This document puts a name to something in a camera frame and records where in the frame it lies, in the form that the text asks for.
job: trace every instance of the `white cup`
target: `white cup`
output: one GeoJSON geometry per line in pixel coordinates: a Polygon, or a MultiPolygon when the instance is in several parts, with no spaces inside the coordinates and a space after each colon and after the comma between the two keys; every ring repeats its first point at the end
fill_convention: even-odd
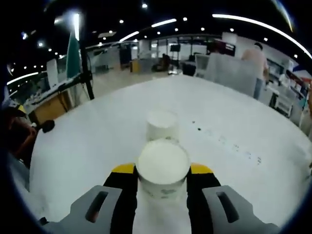
{"type": "Polygon", "coordinates": [[[155,199],[176,199],[190,169],[188,153],[176,142],[150,141],[139,156],[136,168],[142,190],[155,199]]]}
{"type": "Polygon", "coordinates": [[[160,138],[178,141],[178,118],[170,111],[153,110],[147,116],[147,139],[160,138]]]}

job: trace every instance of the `black ceiling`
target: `black ceiling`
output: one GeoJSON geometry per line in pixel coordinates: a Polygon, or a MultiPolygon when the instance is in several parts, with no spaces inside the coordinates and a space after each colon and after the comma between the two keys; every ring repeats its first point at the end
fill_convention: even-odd
{"type": "Polygon", "coordinates": [[[294,21],[294,31],[290,28],[278,12],[271,0],[31,0],[12,2],[12,7],[2,8],[6,12],[5,55],[9,62],[15,63],[14,76],[24,75],[24,71],[34,65],[37,68],[44,65],[53,57],[54,52],[66,54],[69,26],[66,23],[54,25],[55,17],[81,12],[83,15],[86,46],[104,42],[98,39],[98,34],[116,31],[116,34],[107,38],[105,42],[117,41],[122,37],[140,31],[135,38],[141,39],[179,34],[202,33],[200,28],[205,28],[205,33],[220,35],[230,28],[240,36],[263,41],[266,44],[293,56],[298,54],[298,63],[310,70],[312,60],[297,46],[279,34],[263,27],[230,19],[214,19],[212,14],[230,14],[251,18],[280,29],[299,41],[304,47],[312,51],[312,33],[309,30],[309,6],[306,0],[281,0],[294,21]],[[147,3],[148,8],[142,9],[142,3],[147,3]],[[177,22],[158,28],[151,28],[153,23],[176,18],[177,22]],[[27,40],[22,40],[21,32],[29,35],[27,40]],[[38,42],[44,46],[38,48],[38,42]]]}

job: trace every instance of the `white container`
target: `white container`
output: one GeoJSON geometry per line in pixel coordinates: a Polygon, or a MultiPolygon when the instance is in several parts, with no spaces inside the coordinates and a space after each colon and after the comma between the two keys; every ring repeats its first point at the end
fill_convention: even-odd
{"type": "Polygon", "coordinates": [[[178,141],[178,118],[170,111],[153,110],[147,116],[147,139],[160,138],[178,141]]]}
{"type": "Polygon", "coordinates": [[[178,143],[165,139],[150,141],[136,163],[141,188],[155,199],[176,199],[190,165],[187,152],[178,143]]]}

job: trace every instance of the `paper cup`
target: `paper cup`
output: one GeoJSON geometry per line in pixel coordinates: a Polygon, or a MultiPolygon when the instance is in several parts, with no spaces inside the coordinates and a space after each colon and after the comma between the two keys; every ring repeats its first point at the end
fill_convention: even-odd
{"type": "Polygon", "coordinates": [[[143,191],[155,199],[176,199],[190,169],[187,152],[176,142],[150,141],[137,160],[143,191]]]}
{"type": "Polygon", "coordinates": [[[153,110],[147,116],[147,139],[160,138],[178,141],[177,115],[170,111],[153,110]]]}

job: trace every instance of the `white round table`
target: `white round table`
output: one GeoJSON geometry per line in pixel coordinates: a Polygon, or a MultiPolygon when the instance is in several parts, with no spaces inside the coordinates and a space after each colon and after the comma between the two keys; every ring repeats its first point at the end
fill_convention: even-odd
{"type": "Polygon", "coordinates": [[[305,186],[308,138],[288,119],[230,88],[194,77],[156,79],[117,90],[56,119],[39,132],[30,192],[49,204],[50,221],[111,170],[135,162],[146,143],[146,116],[155,108],[177,113],[180,144],[192,162],[214,171],[253,204],[263,222],[278,226],[293,214],[305,186]]]}

